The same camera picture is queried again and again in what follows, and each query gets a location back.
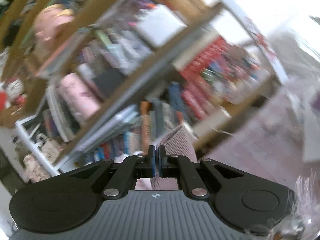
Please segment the white quilted pearl handbag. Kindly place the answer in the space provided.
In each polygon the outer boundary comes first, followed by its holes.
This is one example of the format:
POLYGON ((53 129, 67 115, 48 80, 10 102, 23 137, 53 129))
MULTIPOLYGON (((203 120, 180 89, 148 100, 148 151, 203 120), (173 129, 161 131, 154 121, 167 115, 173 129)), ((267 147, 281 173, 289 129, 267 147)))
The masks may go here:
POLYGON ((36 142, 39 144, 39 148, 47 160, 51 164, 55 163, 62 151, 61 145, 56 140, 47 137, 43 133, 39 133, 36 136, 36 142))

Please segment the white tablet under shelf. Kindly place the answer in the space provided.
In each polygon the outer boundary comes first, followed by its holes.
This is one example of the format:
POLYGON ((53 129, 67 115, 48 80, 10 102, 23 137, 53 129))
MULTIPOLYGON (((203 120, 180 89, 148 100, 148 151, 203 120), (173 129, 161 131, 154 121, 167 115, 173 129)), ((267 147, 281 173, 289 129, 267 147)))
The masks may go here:
POLYGON ((103 142, 119 135, 125 129, 132 126, 138 119, 138 107, 132 104, 124 110, 117 113, 113 118, 101 126, 90 138, 85 142, 76 146, 74 152, 89 152, 94 150, 103 142))

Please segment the purple and pink sweater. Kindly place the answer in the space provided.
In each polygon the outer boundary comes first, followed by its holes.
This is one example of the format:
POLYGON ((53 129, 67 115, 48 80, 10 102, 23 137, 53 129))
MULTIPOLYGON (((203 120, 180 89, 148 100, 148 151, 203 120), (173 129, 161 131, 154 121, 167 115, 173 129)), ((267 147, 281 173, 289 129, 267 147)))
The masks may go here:
MULTIPOLYGON (((181 155, 189 158, 191 162, 196 163, 197 156, 193 147, 194 140, 194 136, 189 132, 186 125, 182 124, 162 136, 157 141, 156 146, 164 146, 166 155, 181 155)), ((138 179, 135 190, 178 190, 178 183, 174 178, 161 178, 159 175, 156 175, 151 179, 138 179)))

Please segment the pink cylindrical cup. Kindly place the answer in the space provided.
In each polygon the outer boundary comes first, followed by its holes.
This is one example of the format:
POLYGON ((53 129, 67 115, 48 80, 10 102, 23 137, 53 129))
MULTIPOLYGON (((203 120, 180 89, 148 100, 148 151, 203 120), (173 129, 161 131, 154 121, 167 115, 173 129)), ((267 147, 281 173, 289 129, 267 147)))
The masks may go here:
POLYGON ((99 100, 76 73, 64 76, 57 90, 81 125, 100 109, 99 100))

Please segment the pink floral doll figure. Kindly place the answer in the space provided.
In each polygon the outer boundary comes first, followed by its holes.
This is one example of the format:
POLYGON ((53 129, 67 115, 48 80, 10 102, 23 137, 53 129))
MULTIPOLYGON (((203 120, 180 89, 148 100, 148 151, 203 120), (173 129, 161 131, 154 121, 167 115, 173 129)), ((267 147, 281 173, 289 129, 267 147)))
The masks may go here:
POLYGON ((50 178, 50 175, 40 163, 34 158, 33 155, 26 155, 23 159, 25 165, 25 173, 32 183, 46 180, 50 178))

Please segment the white wooden bookshelf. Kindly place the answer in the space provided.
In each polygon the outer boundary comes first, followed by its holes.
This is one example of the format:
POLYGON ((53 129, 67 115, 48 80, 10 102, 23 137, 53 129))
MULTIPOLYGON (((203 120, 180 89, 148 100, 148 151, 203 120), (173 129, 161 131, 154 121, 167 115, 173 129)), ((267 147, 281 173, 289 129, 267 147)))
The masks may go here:
MULTIPOLYGON (((50 177, 75 168, 76 146, 126 107, 138 109, 163 83, 170 100, 155 113, 187 120, 187 104, 200 107, 192 126, 195 147, 258 96, 272 75, 287 74, 263 35, 233 0, 37 0, 9 50, 3 80, 26 87, 22 107, 4 112, 30 154, 50 177), (100 109, 81 125, 59 94, 60 80, 76 73, 100 109), (51 164, 39 133, 62 151, 51 164)), ((148 131, 152 112, 140 114, 148 131)))

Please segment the fluffy sleeve cuff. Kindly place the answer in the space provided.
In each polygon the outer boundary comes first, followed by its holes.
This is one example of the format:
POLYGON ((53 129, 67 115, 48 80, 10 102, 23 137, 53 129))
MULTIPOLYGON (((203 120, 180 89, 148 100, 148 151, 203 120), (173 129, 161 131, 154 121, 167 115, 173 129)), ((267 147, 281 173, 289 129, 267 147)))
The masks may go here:
POLYGON ((310 176, 298 176, 293 197, 287 199, 291 211, 273 227, 256 225, 265 236, 258 236, 252 229, 245 234, 250 239, 319 239, 319 180, 314 170, 310 176))

